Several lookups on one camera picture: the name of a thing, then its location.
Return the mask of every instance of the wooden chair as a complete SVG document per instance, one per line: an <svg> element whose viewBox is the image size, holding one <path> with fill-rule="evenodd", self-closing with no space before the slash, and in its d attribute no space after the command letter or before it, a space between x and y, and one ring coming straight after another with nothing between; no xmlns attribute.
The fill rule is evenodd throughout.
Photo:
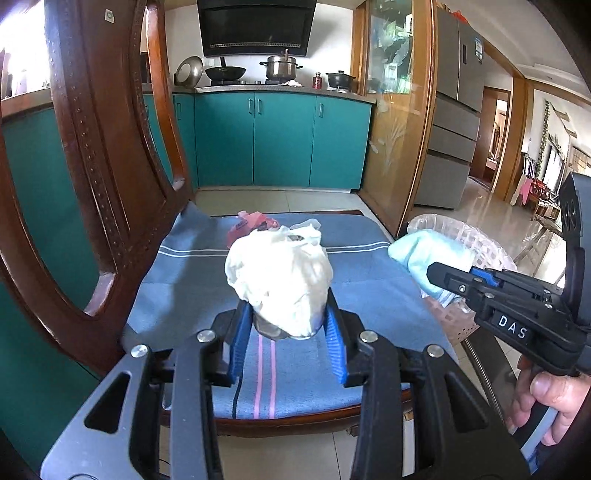
<svg viewBox="0 0 591 480"><path fill-rule="evenodd" d="M14 0L13 6L35 3ZM10 11L1 8L0 19ZM142 96L139 42L146 8L152 88L172 185L155 151ZM119 340L139 285L191 198L168 84L164 10L160 0L121 0L114 22L105 19L101 0L46 0L45 10L54 108L100 277L84 311L60 290L27 231L0 132L0 278L47 341L105 374L124 354ZM409 391L404 400L410 400ZM335 432L358 424L359 415L354 406L217 423L220 433L259 437Z"/></svg>

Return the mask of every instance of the range hood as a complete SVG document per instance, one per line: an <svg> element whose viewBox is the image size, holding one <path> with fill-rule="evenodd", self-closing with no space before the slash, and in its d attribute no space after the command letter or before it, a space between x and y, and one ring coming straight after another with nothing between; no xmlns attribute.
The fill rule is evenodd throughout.
<svg viewBox="0 0 591 480"><path fill-rule="evenodd" d="M316 0L197 0L206 57L306 56Z"/></svg>

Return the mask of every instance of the wok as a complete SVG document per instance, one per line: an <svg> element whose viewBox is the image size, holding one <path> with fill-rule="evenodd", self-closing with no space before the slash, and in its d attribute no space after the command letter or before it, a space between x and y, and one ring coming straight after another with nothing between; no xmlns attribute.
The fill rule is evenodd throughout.
<svg viewBox="0 0 591 480"><path fill-rule="evenodd" d="M210 80L231 82L238 80L246 72L246 69L242 67L226 67L226 59L224 57L220 57L220 61L222 62L221 67L212 67L205 70L205 75Z"/></svg>

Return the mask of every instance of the hanging plant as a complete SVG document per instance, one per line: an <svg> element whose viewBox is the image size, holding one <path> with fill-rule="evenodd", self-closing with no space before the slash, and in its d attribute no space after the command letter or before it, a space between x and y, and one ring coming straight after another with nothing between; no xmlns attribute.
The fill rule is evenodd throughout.
<svg viewBox="0 0 591 480"><path fill-rule="evenodd" d="M548 145L548 121L550 120L550 102L545 101L544 105L544 122L542 123L542 142L540 144L540 152L538 153L538 161L535 164L535 177L538 178L542 172L542 163L544 162L544 153Z"/></svg>

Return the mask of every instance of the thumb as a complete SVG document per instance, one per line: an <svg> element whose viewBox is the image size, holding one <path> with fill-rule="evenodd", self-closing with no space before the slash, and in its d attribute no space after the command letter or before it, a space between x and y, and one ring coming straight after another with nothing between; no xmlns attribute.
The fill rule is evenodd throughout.
<svg viewBox="0 0 591 480"><path fill-rule="evenodd" d="M555 377L542 372L534 378L530 393L543 405L574 417L589 392L587 377Z"/></svg>

